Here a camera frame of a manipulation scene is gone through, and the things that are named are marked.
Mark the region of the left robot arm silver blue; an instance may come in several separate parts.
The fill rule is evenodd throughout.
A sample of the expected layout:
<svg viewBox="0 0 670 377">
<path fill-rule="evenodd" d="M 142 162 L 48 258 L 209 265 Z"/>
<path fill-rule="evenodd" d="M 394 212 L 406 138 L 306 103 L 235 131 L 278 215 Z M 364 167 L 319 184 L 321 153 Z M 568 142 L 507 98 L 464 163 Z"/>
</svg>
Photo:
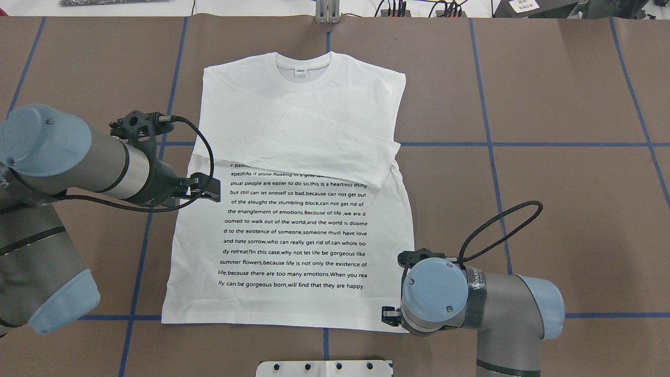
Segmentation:
<svg viewBox="0 0 670 377">
<path fill-rule="evenodd" d="M 2 121 L 2 336 L 27 325 L 39 334 L 88 314 L 101 300 L 55 203 L 82 200 L 141 213 L 220 201 L 215 167 L 187 178 L 157 155 L 157 138 L 193 122 L 133 110 L 109 134 L 47 105 Z"/>
</svg>

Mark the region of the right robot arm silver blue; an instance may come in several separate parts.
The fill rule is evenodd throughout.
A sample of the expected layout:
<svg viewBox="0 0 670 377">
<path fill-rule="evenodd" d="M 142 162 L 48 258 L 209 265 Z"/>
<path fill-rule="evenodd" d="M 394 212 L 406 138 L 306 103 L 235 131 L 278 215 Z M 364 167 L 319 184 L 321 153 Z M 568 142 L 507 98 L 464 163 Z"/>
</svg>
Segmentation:
<svg viewBox="0 0 670 377">
<path fill-rule="evenodd" d="M 399 255 L 400 307 L 381 320 L 416 336 L 477 331 L 476 375 L 539 376 L 541 344 L 560 336 L 565 305 L 553 282 L 460 267 L 428 250 Z"/>
</svg>

